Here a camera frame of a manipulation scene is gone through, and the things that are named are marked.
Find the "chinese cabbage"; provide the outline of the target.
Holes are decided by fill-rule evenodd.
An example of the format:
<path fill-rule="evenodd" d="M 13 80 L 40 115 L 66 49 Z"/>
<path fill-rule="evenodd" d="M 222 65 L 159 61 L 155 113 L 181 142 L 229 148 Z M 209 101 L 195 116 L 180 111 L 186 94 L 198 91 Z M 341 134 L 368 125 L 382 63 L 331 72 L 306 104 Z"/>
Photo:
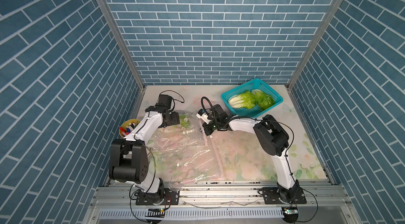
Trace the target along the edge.
<path fill-rule="evenodd" d="M 273 105 L 275 105 L 275 101 L 271 95 L 266 94 L 265 92 L 259 90 L 259 89 L 254 89 L 251 91 L 251 93 L 254 95 L 256 104 L 262 109 L 266 110 Z"/>
<path fill-rule="evenodd" d="M 191 128 L 192 125 L 187 115 L 183 114 L 180 116 L 180 126 L 182 130 L 188 130 Z"/>
<path fill-rule="evenodd" d="M 234 109 L 253 109 L 256 106 L 256 100 L 254 95 L 247 90 L 230 98 L 228 104 Z"/>

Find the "zip-top bag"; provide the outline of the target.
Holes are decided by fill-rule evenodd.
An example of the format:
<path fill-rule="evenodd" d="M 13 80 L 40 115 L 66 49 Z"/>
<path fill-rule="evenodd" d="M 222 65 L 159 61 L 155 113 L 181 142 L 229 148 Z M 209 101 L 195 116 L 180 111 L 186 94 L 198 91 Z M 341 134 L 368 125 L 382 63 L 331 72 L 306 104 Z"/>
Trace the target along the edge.
<path fill-rule="evenodd" d="M 165 181 L 221 177 L 213 148 L 194 126 L 158 129 L 148 146 L 156 158 L 157 172 Z"/>
<path fill-rule="evenodd" d="M 149 148 L 156 158 L 156 176 L 166 186 L 179 189 L 199 182 L 221 181 L 224 178 L 215 152 L 209 146 L 163 146 L 157 142 Z"/>
<path fill-rule="evenodd" d="M 164 137 L 183 137 L 187 139 L 203 138 L 197 117 L 187 111 L 179 111 L 179 124 L 158 129 L 158 135 Z"/>

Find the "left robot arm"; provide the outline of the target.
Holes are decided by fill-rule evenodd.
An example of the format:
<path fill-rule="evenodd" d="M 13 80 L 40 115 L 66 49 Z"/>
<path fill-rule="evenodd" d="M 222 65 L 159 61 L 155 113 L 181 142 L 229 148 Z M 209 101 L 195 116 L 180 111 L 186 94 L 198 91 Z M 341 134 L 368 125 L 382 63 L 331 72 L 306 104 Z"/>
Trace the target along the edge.
<path fill-rule="evenodd" d="M 130 199 L 139 205 L 159 205 L 165 200 L 163 181 L 149 170 L 147 143 L 160 128 L 180 124 L 179 113 L 174 111 L 175 100 L 160 94 L 154 106 L 148 107 L 141 122 L 122 139 L 115 139 L 110 146 L 109 178 L 136 187 Z"/>

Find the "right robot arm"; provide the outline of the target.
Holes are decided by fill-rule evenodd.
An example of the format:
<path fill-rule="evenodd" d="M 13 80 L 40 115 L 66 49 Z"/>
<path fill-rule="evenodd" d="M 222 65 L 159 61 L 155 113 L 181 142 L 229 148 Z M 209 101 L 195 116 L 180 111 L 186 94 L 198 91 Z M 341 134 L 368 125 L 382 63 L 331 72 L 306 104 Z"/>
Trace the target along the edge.
<path fill-rule="evenodd" d="M 256 135 L 262 149 L 271 156 L 277 174 L 277 193 L 285 204 L 305 203 L 306 198 L 295 178 L 289 160 L 289 135 L 271 115 L 262 118 L 228 115 L 220 105 L 200 109 L 196 117 L 203 121 L 205 135 L 214 131 L 242 131 Z"/>

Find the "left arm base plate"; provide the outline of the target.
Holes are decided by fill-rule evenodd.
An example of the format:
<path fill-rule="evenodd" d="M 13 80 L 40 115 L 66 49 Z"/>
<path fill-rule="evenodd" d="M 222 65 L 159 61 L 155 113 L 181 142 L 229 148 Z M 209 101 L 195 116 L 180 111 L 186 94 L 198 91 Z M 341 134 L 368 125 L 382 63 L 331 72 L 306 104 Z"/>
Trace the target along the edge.
<path fill-rule="evenodd" d="M 161 192 L 144 193 L 137 190 L 133 193 L 132 199 L 136 201 L 137 206 L 178 205 L 179 191 L 164 188 Z"/>

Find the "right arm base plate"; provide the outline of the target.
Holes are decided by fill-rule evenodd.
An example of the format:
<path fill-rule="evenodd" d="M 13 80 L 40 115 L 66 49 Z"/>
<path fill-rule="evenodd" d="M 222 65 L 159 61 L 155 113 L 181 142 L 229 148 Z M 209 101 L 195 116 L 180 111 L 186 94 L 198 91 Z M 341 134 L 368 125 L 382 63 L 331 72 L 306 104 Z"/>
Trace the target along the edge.
<path fill-rule="evenodd" d="M 264 187 L 258 190 L 266 205 L 303 205 L 307 203 L 305 194 L 300 187 L 285 189 L 283 187 Z"/>

